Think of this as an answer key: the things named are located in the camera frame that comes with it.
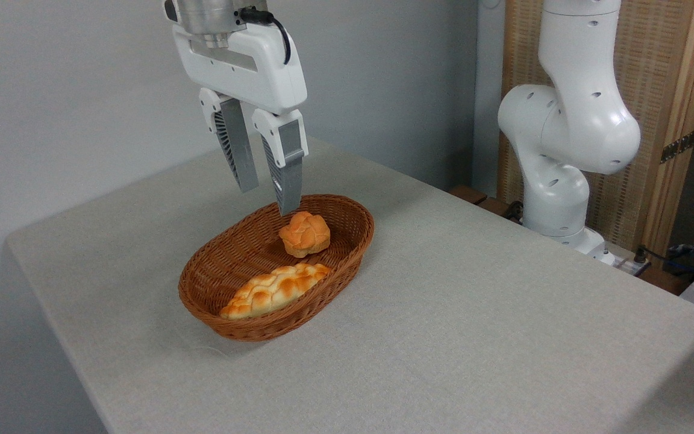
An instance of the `woven panel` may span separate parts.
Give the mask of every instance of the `woven panel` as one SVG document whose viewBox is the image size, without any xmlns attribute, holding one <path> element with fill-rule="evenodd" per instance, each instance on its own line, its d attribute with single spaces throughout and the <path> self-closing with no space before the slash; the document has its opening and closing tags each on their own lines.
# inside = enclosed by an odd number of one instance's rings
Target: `woven panel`
<svg viewBox="0 0 694 434">
<path fill-rule="evenodd" d="M 639 216 L 652 195 L 648 173 L 655 147 L 663 147 L 658 123 L 670 83 L 671 61 L 681 39 L 683 6 L 680 0 L 627 0 L 622 3 L 615 42 L 614 69 L 625 105 L 639 122 L 642 143 L 625 170 L 615 175 L 586 174 L 590 182 L 587 225 L 609 242 L 626 248 L 639 244 L 643 229 Z M 506 60 L 503 91 L 521 84 L 551 85 L 540 66 L 542 0 L 507 2 Z M 523 179 L 506 138 L 499 143 L 499 198 L 521 200 Z"/>
</svg>

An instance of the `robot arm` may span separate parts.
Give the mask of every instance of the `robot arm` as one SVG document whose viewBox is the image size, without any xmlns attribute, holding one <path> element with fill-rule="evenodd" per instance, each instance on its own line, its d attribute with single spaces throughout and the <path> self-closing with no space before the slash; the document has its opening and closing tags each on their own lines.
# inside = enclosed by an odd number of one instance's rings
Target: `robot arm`
<svg viewBox="0 0 694 434">
<path fill-rule="evenodd" d="M 217 135 L 240 186 L 258 186 L 240 101 L 264 143 L 281 214 L 298 208 L 308 154 L 298 107 L 307 88 L 296 44 L 265 0 L 166 0 L 165 15 L 188 76 L 198 85 L 208 131 Z"/>
<path fill-rule="evenodd" d="M 620 0 L 545 0 L 539 57 L 549 86 L 513 88 L 498 123 L 524 176 L 524 225 L 605 258 L 600 234 L 584 228 L 589 185 L 580 170 L 612 174 L 639 150 L 639 125 L 614 79 Z"/>
</svg>

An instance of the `oval basket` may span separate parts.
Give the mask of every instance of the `oval basket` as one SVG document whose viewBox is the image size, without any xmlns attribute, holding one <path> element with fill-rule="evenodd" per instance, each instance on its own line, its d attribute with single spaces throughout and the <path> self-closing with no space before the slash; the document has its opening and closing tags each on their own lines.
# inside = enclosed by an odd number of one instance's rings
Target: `oval basket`
<svg viewBox="0 0 694 434">
<path fill-rule="evenodd" d="M 281 216 L 276 203 L 264 206 L 207 242 L 189 259 L 178 284 L 187 310 L 225 338 L 254 342 L 291 332 L 330 303 L 358 273 L 374 236 L 374 217 L 356 201 L 339 195 L 302 196 L 296 211 L 323 216 L 331 230 L 328 249 L 302 259 L 287 254 L 278 231 L 289 224 L 292 215 Z M 286 307 L 256 318 L 218 316 L 251 277 L 300 262 L 322 263 L 331 267 L 331 272 Z"/>
</svg>

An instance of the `bread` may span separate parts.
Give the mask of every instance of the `bread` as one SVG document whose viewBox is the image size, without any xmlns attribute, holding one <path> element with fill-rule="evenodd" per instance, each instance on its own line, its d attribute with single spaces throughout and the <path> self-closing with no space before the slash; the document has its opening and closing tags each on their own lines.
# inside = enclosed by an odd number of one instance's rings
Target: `bread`
<svg viewBox="0 0 694 434">
<path fill-rule="evenodd" d="M 297 258 L 325 250 L 331 244 L 331 230 L 323 217 L 306 211 L 294 214 L 291 224 L 281 228 L 278 234 L 286 252 Z"/>
<path fill-rule="evenodd" d="M 218 314 L 224 319 L 242 319 L 280 309 L 312 288 L 330 271 L 323 264 L 299 263 L 282 266 L 270 274 L 256 275 L 237 290 Z"/>
</svg>

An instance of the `cable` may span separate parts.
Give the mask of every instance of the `cable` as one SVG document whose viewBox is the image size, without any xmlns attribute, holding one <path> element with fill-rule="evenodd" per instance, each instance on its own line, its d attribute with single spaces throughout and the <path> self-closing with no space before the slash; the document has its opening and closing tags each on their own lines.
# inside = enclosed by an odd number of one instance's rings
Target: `cable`
<svg viewBox="0 0 694 434">
<path fill-rule="evenodd" d="M 286 44 L 286 60 L 283 61 L 283 65 L 287 65 L 289 64 L 289 60 L 291 60 L 291 41 L 289 40 L 289 33 L 286 32 L 286 28 L 284 28 L 275 17 L 272 17 L 272 22 L 280 28 L 280 33 L 283 35 L 283 43 Z"/>
<path fill-rule="evenodd" d="M 671 266 L 675 266 L 675 267 L 677 267 L 677 268 L 679 268 L 679 269 L 685 269 L 685 270 L 687 270 L 687 271 L 694 272 L 694 267 L 692 267 L 692 266 L 686 266 L 686 265 L 683 265 L 683 264 L 680 264 L 680 263 L 675 263 L 675 262 L 672 261 L 671 259 L 666 258 L 666 257 L 664 257 L 664 256 L 662 256 L 662 255 L 658 255 L 658 253 L 655 253 L 655 252 L 653 252 L 652 250 L 647 249 L 647 247 L 644 247 L 644 245 L 639 245 L 639 250 L 643 250 L 644 252 L 647 252 L 647 253 L 649 253 L 650 255 L 655 256 L 655 258 L 660 259 L 661 261 L 663 261 L 663 263 L 670 264 Z"/>
<path fill-rule="evenodd" d="M 263 25 L 277 25 L 281 35 L 283 36 L 283 44 L 286 45 L 286 60 L 283 61 L 283 65 L 289 64 L 289 60 L 291 60 L 291 40 L 289 39 L 289 33 L 286 32 L 286 28 L 284 28 L 281 22 L 275 18 L 272 12 L 259 11 L 256 9 L 256 6 L 251 6 L 250 8 L 242 8 L 239 12 L 234 12 L 234 14 L 239 14 L 240 19 L 245 22 Z"/>
</svg>

